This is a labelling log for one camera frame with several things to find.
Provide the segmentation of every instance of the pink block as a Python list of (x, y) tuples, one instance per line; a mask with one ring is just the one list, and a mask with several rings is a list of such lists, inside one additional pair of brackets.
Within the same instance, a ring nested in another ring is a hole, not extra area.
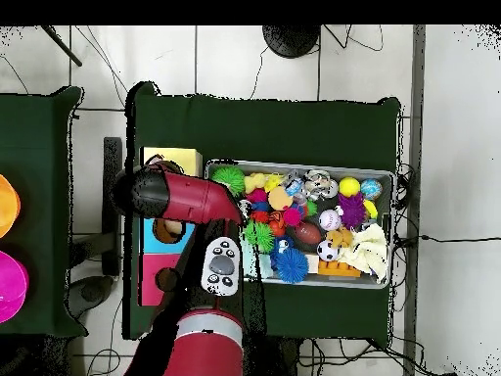
[(142, 295), (139, 306), (158, 306), (163, 291), (157, 287), (155, 276), (162, 268), (172, 268), (179, 261), (179, 254), (144, 254)]

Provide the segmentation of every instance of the green table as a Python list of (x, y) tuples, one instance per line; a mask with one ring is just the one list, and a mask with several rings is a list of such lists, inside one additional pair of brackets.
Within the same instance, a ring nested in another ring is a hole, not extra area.
[(50, 96), (0, 94), (0, 173), (21, 199), (21, 212), (0, 250), (29, 274), (23, 308), (0, 324), (3, 334), (85, 335), (65, 307), (69, 267), (68, 120), (81, 90)]
[[(205, 162), (234, 159), (395, 171), (399, 111), (395, 98), (362, 104), (162, 97), (151, 82), (142, 82), (127, 97), (127, 157), (137, 165), (141, 147), (179, 147), (196, 148)], [(139, 220), (134, 219), (132, 253), (139, 252), (138, 234)], [(152, 307), (137, 305), (137, 260), (133, 255), (130, 286), (124, 289), (130, 297), (124, 298), (124, 313), (130, 319), (123, 333), (131, 338), (147, 330), (153, 313)], [(389, 286), (264, 286), (268, 335), (372, 338), (382, 347), (387, 344)]]

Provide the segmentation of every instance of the white cloth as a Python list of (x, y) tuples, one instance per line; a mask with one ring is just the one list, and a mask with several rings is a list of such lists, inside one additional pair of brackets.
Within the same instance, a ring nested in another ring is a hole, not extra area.
[(385, 231), (373, 223), (365, 231), (353, 232), (353, 241), (347, 248), (340, 248), (338, 262), (345, 262), (360, 271), (371, 274), (371, 269), (381, 283), (387, 275), (387, 239)]

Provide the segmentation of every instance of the gray plastic bin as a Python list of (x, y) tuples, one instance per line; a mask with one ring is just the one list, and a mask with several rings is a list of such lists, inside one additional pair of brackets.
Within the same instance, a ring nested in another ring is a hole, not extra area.
[[(226, 165), (236, 165), (239, 169), (242, 170), (245, 175), (257, 172), (285, 174), (289, 170), (296, 168), (300, 173), (306, 173), (311, 169), (326, 170), (338, 183), (341, 181), (341, 179), (347, 176), (354, 177), (359, 181), (363, 181), (368, 178), (379, 180), (383, 185), (383, 193), (376, 200), (376, 208), (379, 213), (378, 223), (382, 226), (387, 235), (388, 268), (386, 278), (383, 279), (382, 283), (378, 283), (376, 276), (371, 276), (365, 273), (362, 273), (362, 275), (358, 278), (307, 274), (304, 280), (300, 283), (297, 283), (296, 285), (345, 287), (358, 289), (382, 289), (387, 284), (389, 284), (392, 271), (391, 252), (393, 248), (394, 221), (396, 214), (394, 207), (394, 201), (396, 200), (396, 177), (392, 172), (383, 170), (364, 170), (356, 168), (341, 168), (302, 164), (272, 164), (246, 161), (210, 160), (205, 164), (205, 178), (210, 178), (217, 168)], [(338, 197), (321, 202), (319, 204), (319, 212), (315, 216), (311, 216), (306, 220), (318, 225), (318, 216), (320, 212), (325, 209), (333, 208), (337, 203)], [(304, 244), (296, 244), (296, 248), (299, 248), (304, 252), (315, 253), (315, 247), (305, 246)], [(266, 284), (287, 284), (283, 282), (277, 275), (263, 279), (263, 282)]]

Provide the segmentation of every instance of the pink bowl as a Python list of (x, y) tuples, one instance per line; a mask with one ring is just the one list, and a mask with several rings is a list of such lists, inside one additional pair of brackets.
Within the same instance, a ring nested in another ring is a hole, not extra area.
[(27, 286), (24, 266), (0, 251), (0, 323), (14, 317), (21, 309)]

